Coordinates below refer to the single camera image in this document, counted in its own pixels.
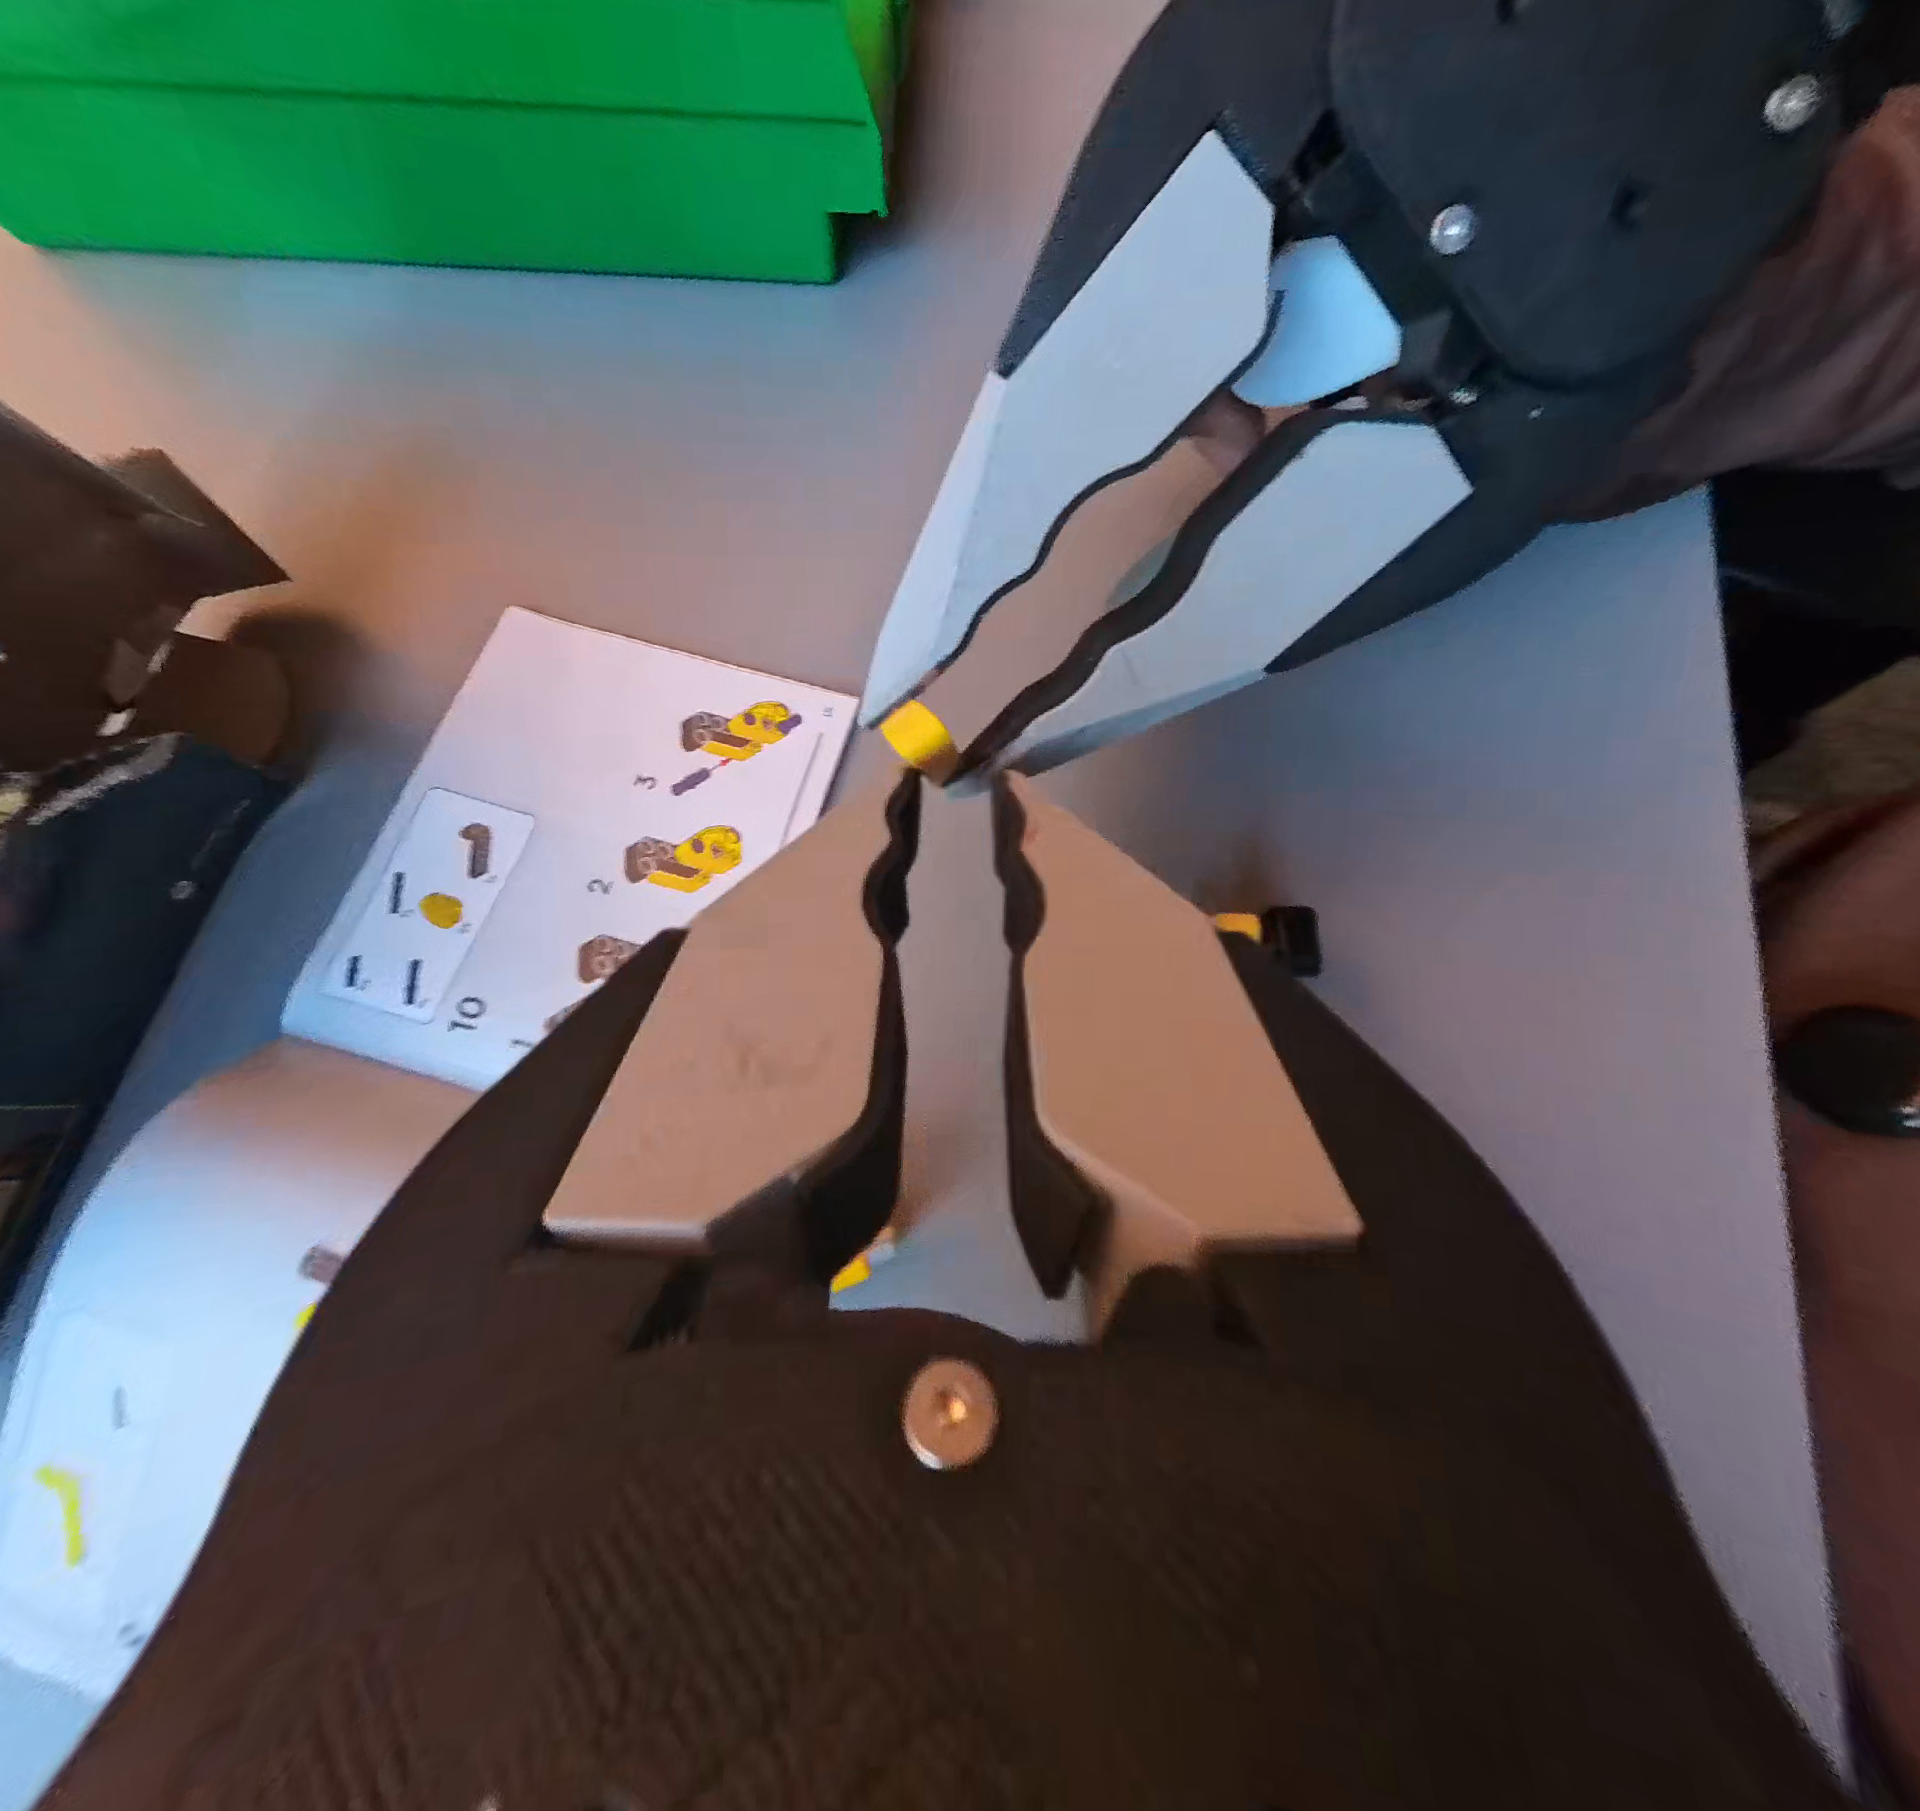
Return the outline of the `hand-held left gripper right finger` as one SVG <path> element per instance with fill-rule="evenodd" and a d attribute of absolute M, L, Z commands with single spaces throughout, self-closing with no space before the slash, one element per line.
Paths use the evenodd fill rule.
<path fill-rule="evenodd" d="M 1044 1295 L 1357 1248 L 1363 1222 L 1226 938 L 1016 775 L 994 788 L 1014 1228 Z"/>

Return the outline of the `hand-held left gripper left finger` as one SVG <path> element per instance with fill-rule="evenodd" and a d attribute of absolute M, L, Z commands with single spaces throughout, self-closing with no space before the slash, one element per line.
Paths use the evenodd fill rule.
<path fill-rule="evenodd" d="M 899 942 L 924 779 L 851 797 L 702 912 L 573 1148 L 554 1240 L 828 1285 L 899 1199 Z"/>

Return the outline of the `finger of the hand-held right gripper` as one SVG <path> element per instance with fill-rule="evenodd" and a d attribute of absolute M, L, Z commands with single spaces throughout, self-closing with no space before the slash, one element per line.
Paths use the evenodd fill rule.
<path fill-rule="evenodd" d="M 1062 767 L 1252 687 L 1470 496 L 1431 425 L 1295 417 L 1191 511 L 1132 596 L 1007 703 L 958 775 Z"/>
<path fill-rule="evenodd" d="M 1207 132 L 1018 368 L 981 383 L 899 575 L 866 701 L 918 696 L 1096 489 L 1149 464 L 1258 351 L 1276 211 Z"/>

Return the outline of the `yellow black lego piece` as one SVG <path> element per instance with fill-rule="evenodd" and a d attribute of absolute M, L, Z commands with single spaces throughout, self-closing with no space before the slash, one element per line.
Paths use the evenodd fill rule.
<path fill-rule="evenodd" d="M 1276 905 L 1263 912 L 1215 912 L 1212 928 L 1236 934 L 1267 952 L 1300 981 L 1316 981 L 1326 968 L 1318 913 L 1305 905 Z"/>

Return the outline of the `lego instruction booklet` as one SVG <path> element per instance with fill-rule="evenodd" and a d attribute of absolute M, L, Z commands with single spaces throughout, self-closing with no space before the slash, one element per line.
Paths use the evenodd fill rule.
<path fill-rule="evenodd" d="M 419 1159 L 650 936 L 822 814 L 851 696 L 504 612 L 273 1040 L 131 1132 L 4 1419 L 4 1663 L 105 1703 L 331 1276 Z"/>

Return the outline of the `person's right hand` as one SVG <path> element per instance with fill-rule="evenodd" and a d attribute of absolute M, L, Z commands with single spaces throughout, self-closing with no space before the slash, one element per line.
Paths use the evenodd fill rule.
<path fill-rule="evenodd" d="M 1276 424 L 1276 415 L 1238 399 L 1231 390 L 1215 392 L 1196 406 L 1182 428 L 1182 440 L 1207 466 L 1216 484 L 1261 449 Z"/>

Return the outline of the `black pouch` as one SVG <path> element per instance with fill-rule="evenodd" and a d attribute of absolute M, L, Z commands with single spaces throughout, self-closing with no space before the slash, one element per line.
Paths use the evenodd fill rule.
<path fill-rule="evenodd" d="M 4 779 L 2 1290 L 293 780 L 187 734 Z"/>

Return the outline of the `black round object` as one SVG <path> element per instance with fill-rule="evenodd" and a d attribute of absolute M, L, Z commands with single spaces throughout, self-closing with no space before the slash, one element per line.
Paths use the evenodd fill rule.
<path fill-rule="evenodd" d="M 1918 1018 L 1872 1006 L 1821 1007 L 1775 1044 L 1782 1090 L 1826 1125 L 1856 1135 L 1918 1137 Z"/>

